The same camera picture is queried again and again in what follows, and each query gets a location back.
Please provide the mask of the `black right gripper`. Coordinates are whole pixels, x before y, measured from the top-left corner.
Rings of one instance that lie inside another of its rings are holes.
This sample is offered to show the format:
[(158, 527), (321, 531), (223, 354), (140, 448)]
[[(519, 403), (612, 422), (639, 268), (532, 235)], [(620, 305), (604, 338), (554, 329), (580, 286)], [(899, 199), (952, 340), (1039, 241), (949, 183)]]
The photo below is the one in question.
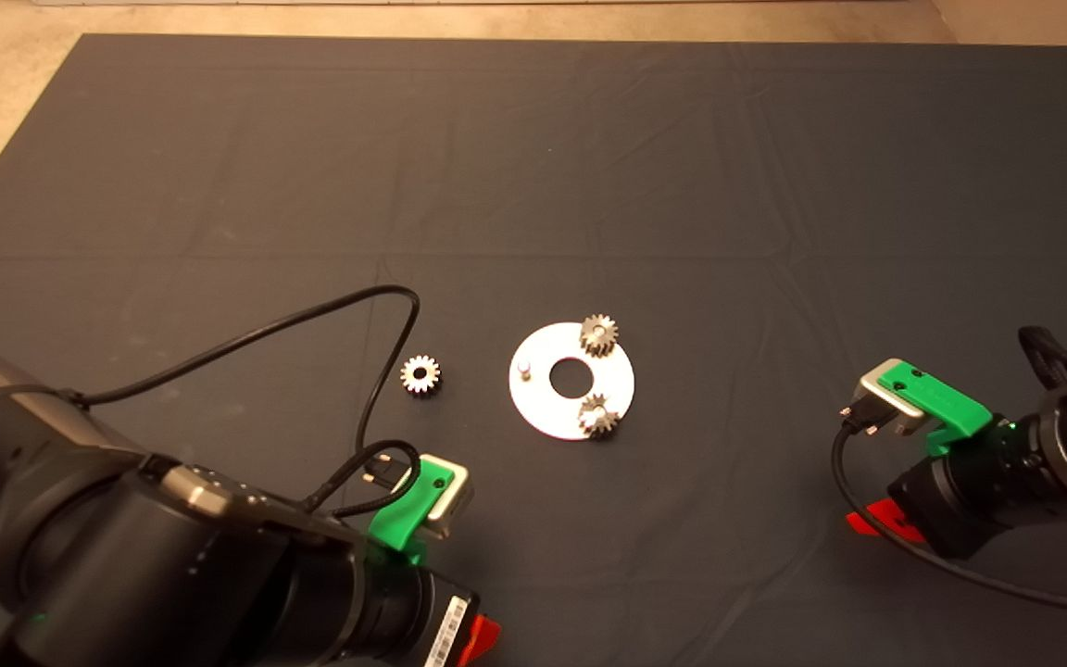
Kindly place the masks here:
[[(1055, 486), (1033, 436), (1030, 425), (996, 423), (907, 469), (886, 489), (890, 498), (865, 510), (945, 559), (969, 559), (1003, 533), (1054, 523)], [(846, 520), (857, 535), (880, 535), (858, 511)]]

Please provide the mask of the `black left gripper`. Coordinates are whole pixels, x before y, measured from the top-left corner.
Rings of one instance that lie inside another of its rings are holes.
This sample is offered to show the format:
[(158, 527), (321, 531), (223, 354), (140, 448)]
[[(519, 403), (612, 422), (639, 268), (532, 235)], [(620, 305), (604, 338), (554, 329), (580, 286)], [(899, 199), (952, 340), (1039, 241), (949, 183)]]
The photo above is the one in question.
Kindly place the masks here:
[(501, 625), (479, 610), (477, 592), (426, 567), (372, 566), (359, 615), (359, 656), (386, 666), (469, 666), (501, 635)]

